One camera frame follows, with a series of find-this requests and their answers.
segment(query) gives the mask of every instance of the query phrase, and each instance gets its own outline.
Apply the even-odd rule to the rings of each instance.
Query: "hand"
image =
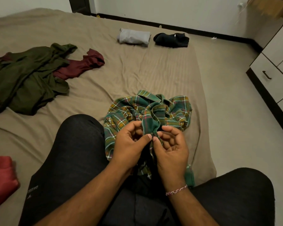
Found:
[[[158,172],[166,192],[186,185],[184,174],[188,163],[189,149],[182,131],[172,126],[162,126],[157,132],[163,141],[153,137],[153,148],[157,157]]]
[[[117,133],[110,163],[117,164],[117,168],[122,168],[125,172],[131,171],[151,139],[151,134],[143,136],[141,121],[131,121]]]

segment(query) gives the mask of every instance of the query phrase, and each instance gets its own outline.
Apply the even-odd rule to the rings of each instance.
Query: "beige bed sheet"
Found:
[[[120,28],[150,31],[149,47],[118,44]],[[115,99],[135,95],[140,89],[162,93],[167,98],[189,97],[193,111],[185,136],[196,184],[216,176],[209,146],[205,95],[193,41],[190,40],[188,48],[156,46],[153,37],[160,32],[174,33],[49,9],[34,9],[0,18],[0,56],[55,42],[77,45],[70,59],[81,60],[92,48],[100,52],[106,62],[101,68],[67,80],[69,96],[57,96],[34,116],[17,114],[9,108],[0,114],[0,156],[11,156],[15,161],[21,184],[0,206],[0,225],[18,224],[30,177],[45,161],[57,130],[67,117],[88,114],[103,124]]]

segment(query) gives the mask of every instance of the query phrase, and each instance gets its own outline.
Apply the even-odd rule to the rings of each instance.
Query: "gray floor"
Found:
[[[220,176],[251,167],[272,181],[283,226],[283,130],[246,75],[257,54],[246,44],[190,35],[208,106],[211,153]]]

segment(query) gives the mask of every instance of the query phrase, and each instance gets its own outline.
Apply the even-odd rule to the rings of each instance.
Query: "green plaid shirt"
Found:
[[[107,159],[110,161],[113,156],[117,132],[130,121],[142,121],[144,135],[151,134],[159,138],[157,130],[162,125],[174,126],[181,131],[187,129],[191,113],[191,104],[186,96],[167,100],[162,94],[153,95],[140,90],[136,96],[117,99],[110,106],[104,121]],[[150,154],[154,158],[152,146],[151,141]],[[146,162],[138,168],[138,175],[145,174],[151,179],[151,171]],[[185,178],[188,186],[194,186],[194,176],[190,165],[187,165]]]

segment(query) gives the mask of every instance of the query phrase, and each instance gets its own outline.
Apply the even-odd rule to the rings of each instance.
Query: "black pants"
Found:
[[[108,164],[104,149],[104,129],[98,121],[84,114],[67,118],[47,159],[31,178],[19,225],[37,223],[98,175]],[[272,183],[255,169],[233,170],[191,192],[220,226],[274,225]],[[100,224],[157,225],[162,215],[169,218],[166,225],[177,224],[170,205],[122,187]]]

